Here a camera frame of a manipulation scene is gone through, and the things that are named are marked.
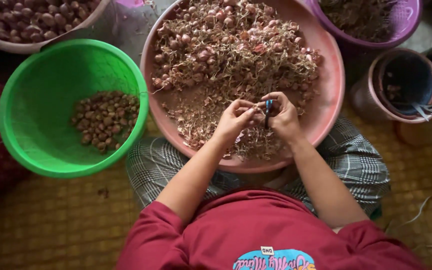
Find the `floor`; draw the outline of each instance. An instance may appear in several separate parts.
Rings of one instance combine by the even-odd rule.
[[[130,50],[133,42],[120,48]],[[432,13],[423,15],[417,32],[404,46],[419,52],[432,46]],[[138,52],[124,51],[139,63]],[[359,76],[348,74],[347,84]],[[417,247],[416,254],[432,267],[432,248],[423,247],[432,245],[432,199],[420,218],[397,228],[416,216],[422,202],[432,195],[432,146],[400,143],[391,123],[365,123],[348,102],[342,114],[374,144],[391,173],[392,192],[382,202],[383,216],[377,224],[385,228],[392,221],[391,235]],[[147,135],[158,134],[149,120]],[[90,177],[61,180],[33,175],[0,194],[0,270],[110,270],[137,216],[123,160]]]

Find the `scissors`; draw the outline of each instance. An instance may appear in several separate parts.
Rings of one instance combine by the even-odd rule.
[[[404,102],[392,102],[394,105],[410,105],[416,109],[416,111],[426,120],[429,121],[428,114],[432,114],[432,105],[421,105],[416,102],[411,102],[411,104]]]
[[[269,120],[269,114],[273,111],[273,100],[269,99],[266,100],[266,116],[264,118],[264,128],[268,129],[268,120]]]

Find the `plaid pants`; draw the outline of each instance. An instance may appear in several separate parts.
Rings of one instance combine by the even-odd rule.
[[[348,119],[339,117],[317,150],[348,187],[361,208],[370,215],[390,190],[388,169],[376,149]],[[158,197],[188,160],[165,138],[141,139],[130,150],[126,168],[140,209]],[[223,194],[242,184],[237,175],[217,170],[204,199]],[[315,212],[301,178],[289,182],[280,192],[301,200]]]

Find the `person's right hand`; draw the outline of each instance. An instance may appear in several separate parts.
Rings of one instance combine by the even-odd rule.
[[[273,112],[268,120],[268,126],[279,138],[288,145],[304,138],[298,120],[298,111],[284,93],[272,92],[263,96],[261,100],[273,100]]]

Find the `purple plastic basket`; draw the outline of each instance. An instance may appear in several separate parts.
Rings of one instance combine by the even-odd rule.
[[[405,40],[409,39],[416,31],[420,23],[421,13],[423,11],[423,3],[421,0],[394,0],[396,4],[391,10],[390,22],[394,26],[393,36],[387,42],[374,43],[360,39],[356,39],[349,34],[339,30],[327,18],[319,5],[318,0],[305,0],[309,5],[314,15],[318,18],[321,25],[336,38],[338,43],[344,47],[354,47],[369,50],[383,50],[394,48]]]

